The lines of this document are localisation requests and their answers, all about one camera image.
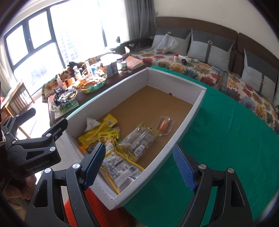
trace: sofa cushion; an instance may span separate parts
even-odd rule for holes
[[[244,69],[241,80],[260,95],[273,102],[278,70],[256,55],[244,50]]]
[[[221,70],[228,70],[233,44],[233,40],[192,29],[192,40],[187,55]]]
[[[162,42],[166,34],[169,34],[170,36],[174,37],[175,40],[179,43],[177,47],[171,50],[171,53],[186,56],[191,39],[191,29],[175,27],[158,27],[151,49],[155,49]]]

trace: floral sofa cover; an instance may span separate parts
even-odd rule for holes
[[[143,60],[144,64],[148,67],[154,65],[166,68],[218,89],[250,109],[279,135],[279,121],[277,115],[279,110],[275,111],[273,104],[258,94],[248,84],[241,81],[239,75],[232,72],[223,72],[215,67],[193,59],[191,59],[190,64],[185,67],[181,63],[174,62],[172,53],[156,54],[152,49],[138,50],[129,55]]]

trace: white cardboard box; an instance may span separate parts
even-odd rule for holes
[[[73,163],[80,162],[83,154],[78,149],[76,138],[86,128],[86,117],[101,118],[145,86],[159,89],[168,94],[171,93],[174,97],[190,103],[193,107],[156,158],[119,195],[108,185],[101,174],[98,174],[90,188],[110,210],[127,203],[164,164],[172,153],[172,147],[184,136],[199,111],[206,88],[178,76],[146,68],[110,87],[72,113],[67,118],[69,123],[67,130],[56,142],[62,161],[52,167],[54,170],[67,169]]]

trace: person's hand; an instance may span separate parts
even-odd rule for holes
[[[16,188],[15,186],[8,184],[8,186],[6,187],[3,194],[7,199],[21,197],[22,199],[29,200],[29,199],[31,199],[31,196],[35,190],[36,180],[37,179],[36,179],[35,175],[26,177],[25,185],[23,186],[21,191],[18,188]]]

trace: plastic bag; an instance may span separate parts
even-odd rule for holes
[[[107,141],[113,139],[115,143],[119,139],[119,131],[111,130],[105,133],[98,133],[98,141],[101,143],[106,143]]]
[[[174,125],[174,120],[169,117],[161,116],[159,122],[156,127],[156,131],[158,131],[162,135],[167,135],[172,130],[172,126]]]
[[[82,143],[83,148],[87,149],[91,143],[94,143],[98,139],[99,132],[109,131],[116,123],[117,120],[112,115],[108,114],[99,126],[93,128],[85,135],[78,138],[79,141]]]
[[[146,128],[144,122],[142,122],[116,146],[116,149],[133,162],[136,162],[144,155],[158,135],[159,132]]]
[[[111,136],[111,138],[109,139],[113,139],[114,142],[117,144],[118,140],[119,140],[119,137],[120,137],[120,128],[119,127],[115,127],[115,128],[111,128],[109,129],[107,132],[113,132],[113,133],[109,133],[108,135]],[[94,148],[97,146],[97,144],[99,143],[99,134],[102,134],[103,132],[101,133],[98,133],[98,140],[96,140],[95,142],[91,143],[86,149],[83,147],[83,146],[80,146],[80,151],[84,154],[84,155],[88,155],[88,154],[91,154],[92,151],[94,150]]]
[[[106,155],[100,173],[119,194],[144,171],[140,165],[119,153],[111,139],[106,142]]]
[[[154,49],[154,51],[156,54],[166,54],[178,45],[179,43],[176,41],[175,38],[171,37],[169,34],[166,34],[160,44]]]
[[[90,117],[87,117],[87,118],[86,118],[86,123],[87,123],[87,127],[86,127],[85,132],[88,132],[88,131],[90,131],[90,130],[92,130],[92,129],[94,129],[94,128],[96,128],[97,126],[100,125],[100,122],[98,122],[97,120],[92,119],[92,118],[90,118]]]

